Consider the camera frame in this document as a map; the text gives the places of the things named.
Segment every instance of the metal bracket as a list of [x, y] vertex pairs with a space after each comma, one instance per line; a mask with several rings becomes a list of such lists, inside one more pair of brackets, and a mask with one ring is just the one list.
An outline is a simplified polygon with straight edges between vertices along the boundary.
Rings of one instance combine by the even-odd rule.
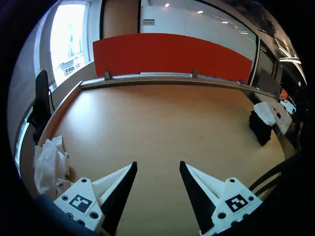
[[191, 73], [191, 76], [195, 79], [198, 78], [198, 71], [196, 69], [193, 69], [193, 72]]
[[105, 79], [105, 80], [111, 80], [111, 79], [113, 79], [113, 77], [110, 75], [110, 73], [109, 73], [108, 70], [105, 71], [105, 73], [104, 73], [104, 79]]

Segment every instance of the wooden table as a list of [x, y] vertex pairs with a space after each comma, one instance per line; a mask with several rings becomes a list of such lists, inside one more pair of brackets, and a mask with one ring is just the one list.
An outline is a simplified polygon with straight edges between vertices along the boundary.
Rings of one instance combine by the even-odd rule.
[[134, 85], [82, 91], [54, 136], [63, 136], [76, 179], [94, 181], [138, 163], [117, 235], [199, 235], [183, 160], [249, 187], [284, 161], [272, 132], [263, 147], [248, 125], [253, 103], [238, 90]]

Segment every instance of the white cloth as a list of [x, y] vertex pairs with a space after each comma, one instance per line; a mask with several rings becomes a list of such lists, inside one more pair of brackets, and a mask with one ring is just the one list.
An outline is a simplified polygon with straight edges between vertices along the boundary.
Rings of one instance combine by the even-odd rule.
[[267, 102], [264, 101], [254, 105], [254, 111], [266, 125], [273, 126], [276, 123], [276, 119], [274, 118]]
[[35, 185], [40, 194], [52, 200], [65, 192], [72, 183], [65, 180], [70, 175], [68, 154], [62, 147], [62, 136], [46, 140], [43, 147], [35, 146]]

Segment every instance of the crumpled tissue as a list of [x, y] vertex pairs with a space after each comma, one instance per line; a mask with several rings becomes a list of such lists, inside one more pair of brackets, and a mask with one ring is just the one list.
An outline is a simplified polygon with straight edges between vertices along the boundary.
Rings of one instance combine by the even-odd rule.
[[66, 180], [66, 175], [70, 175], [69, 155], [62, 147], [62, 136], [47, 139], [43, 147], [35, 146], [34, 168], [37, 191], [52, 200], [73, 185]]

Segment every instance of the red panel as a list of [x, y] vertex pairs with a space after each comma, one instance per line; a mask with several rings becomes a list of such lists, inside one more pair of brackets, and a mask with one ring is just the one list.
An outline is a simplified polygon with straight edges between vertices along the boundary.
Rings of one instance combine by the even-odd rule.
[[252, 61], [218, 44], [167, 33], [138, 33], [93, 42], [98, 77], [140, 72], [181, 72], [247, 83]]
[[288, 97], [287, 91], [285, 91], [284, 89], [282, 89], [282, 90], [281, 90], [281, 94], [282, 94], [282, 96], [283, 96], [284, 99], [287, 99], [287, 97]]

